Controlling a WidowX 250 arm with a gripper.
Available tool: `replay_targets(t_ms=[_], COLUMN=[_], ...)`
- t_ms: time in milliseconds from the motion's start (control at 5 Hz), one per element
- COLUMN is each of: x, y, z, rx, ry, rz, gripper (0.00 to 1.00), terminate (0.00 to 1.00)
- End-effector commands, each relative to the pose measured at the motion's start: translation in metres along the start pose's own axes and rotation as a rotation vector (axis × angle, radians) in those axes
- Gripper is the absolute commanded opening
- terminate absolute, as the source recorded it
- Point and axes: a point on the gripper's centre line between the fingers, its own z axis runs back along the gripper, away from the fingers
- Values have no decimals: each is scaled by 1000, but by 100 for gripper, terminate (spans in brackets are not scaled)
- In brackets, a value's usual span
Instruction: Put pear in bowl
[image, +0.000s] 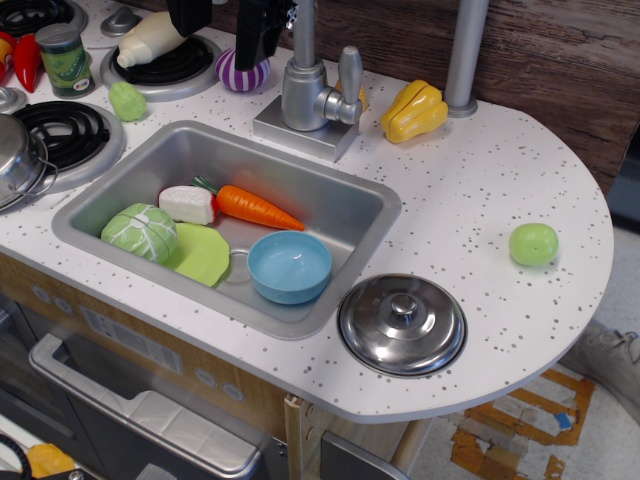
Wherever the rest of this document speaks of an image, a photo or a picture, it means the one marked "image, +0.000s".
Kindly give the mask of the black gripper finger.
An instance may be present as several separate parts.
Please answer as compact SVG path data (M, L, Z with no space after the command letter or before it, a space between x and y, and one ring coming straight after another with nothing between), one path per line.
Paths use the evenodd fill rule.
M210 0L167 0L171 22L178 33L188 37L212 21Z
M235 68L249 71L275 54L293 8L289 0L240 0L236 25Z

